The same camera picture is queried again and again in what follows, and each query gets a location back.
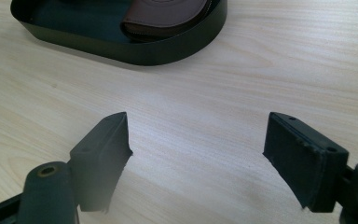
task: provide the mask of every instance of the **light wood tabletop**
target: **light wood tabletop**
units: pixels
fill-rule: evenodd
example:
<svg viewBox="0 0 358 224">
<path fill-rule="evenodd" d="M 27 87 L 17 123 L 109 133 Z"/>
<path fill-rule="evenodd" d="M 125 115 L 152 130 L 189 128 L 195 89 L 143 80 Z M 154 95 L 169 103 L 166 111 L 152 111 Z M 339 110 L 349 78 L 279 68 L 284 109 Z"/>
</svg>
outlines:
<svg viewBox="0 0 358 224">
<path fill-rule="evenodd" d="M 134 154 L 109 212 L 81 223 L 338 223 L 339 204 L 303 210 L 262 152 L 276 111 L 358 163 L 358 1 L 229 0 L 210 45 L 145 67 L 40 41 L 0 0 L 0 202 L 121 111 Z"/>
</svg>

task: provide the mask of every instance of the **oval tray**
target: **oval tray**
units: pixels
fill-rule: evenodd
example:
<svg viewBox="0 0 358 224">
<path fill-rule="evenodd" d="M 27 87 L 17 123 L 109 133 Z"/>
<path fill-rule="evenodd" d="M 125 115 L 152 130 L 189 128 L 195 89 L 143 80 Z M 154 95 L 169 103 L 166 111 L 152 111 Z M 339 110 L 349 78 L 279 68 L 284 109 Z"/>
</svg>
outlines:
<svg viewBox="0 0 358 224">
<path fill-rule="evenodd" d="M 157 65 L 188 57 L 219 34 L 227 0 L 213 0 L 210 13 L 191 29 L 164 40 L 138 43 L 121 33 L 131 0 L 13 0 L 11 13 L 36 38 L 123 63 Z"/>
</svg>

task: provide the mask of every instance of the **wallet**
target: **wallet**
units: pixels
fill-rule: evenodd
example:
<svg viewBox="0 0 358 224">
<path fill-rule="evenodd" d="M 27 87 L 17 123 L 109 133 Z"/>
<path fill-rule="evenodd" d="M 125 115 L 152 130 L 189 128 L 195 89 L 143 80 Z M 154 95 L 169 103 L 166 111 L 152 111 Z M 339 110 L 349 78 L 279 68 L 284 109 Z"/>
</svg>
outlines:
<svg viewBox="0 0 358 224">
<path fill-rule="evenodd" d="M 198 24 L 211 4 L 212 0 L 132 0 L 120 28 L 131 40 L 158 41 Z"/>
</svg>

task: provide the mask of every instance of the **wallet stitching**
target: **wallet stitching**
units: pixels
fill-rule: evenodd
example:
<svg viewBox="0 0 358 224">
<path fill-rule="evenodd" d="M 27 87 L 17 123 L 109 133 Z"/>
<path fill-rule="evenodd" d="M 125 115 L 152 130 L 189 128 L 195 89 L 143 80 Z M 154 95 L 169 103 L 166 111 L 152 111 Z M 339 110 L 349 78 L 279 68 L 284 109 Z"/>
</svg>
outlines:
<svg viewBox="0 0 358 224">
<path fill-rule="evenodd" d="M 200 8 L 199 9 L 202 9 L 203 8 L 203 4 L 201 3 L 200 4 Z M 174 25 L 178 25 L 178 24 L 181 24 L 181 23 L 183 23 L 184 21 L 189 21 L 191 18 L 194 18 L 194 17 L 196 17 L 197 16 L 197 14 L 195 13 L 194 15 L 192 15 L 192 16 L 190 16 L 190 17 L 188 17 L 188 18 L 185 18 L 185 19 L 182 19 L 181 21 L 178 21 L 177 23 L 151 23 L 151 22 L 145 22 L 145 21 L 138 21 L 138 20 L 133 20 L 133 19 L 131 19 L 131 18 L 126 18 L 126 21 L 129 21 L 129 22 L 137 22 L 137 23 L 140 23 L 141 25 L 167 25 L 167 26 L 174 26 Z"/>
</svg>

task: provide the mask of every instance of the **black object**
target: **black object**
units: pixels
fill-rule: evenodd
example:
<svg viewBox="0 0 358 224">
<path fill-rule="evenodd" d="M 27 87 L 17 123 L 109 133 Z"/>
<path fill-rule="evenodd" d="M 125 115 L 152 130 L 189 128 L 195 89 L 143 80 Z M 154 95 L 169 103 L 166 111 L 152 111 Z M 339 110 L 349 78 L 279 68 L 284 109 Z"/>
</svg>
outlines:
<svg viewBox="0 0 358 224">
<path fill-rule="evenodd" d="M 263 153 L 303 207 L 332 212 L 343 206 L 341 223 L 358 223 L 358 165 L 349 152 L 301 120 L 271 112 Z"/>
<path fill-rule="evenodd" d="M 34 168 L 24 191 L 0 203 L 0 224 L 78 223 L 82 211 L 105 211 L 125 164 L 132 155 L 127 114 L 101 120 L 71 151 L 68 163 Z"/>
<path fill-rule="evenodd" d="M 213 0 L 197 25 L 160 41 L 137 43 L 121 33 L 131 0 L 13 0 L 11 13 L 36 38 L 124 63 L 157 65 L 188 57 L 211 43 L 227 16 L 227 0 Z"/>
</svg>

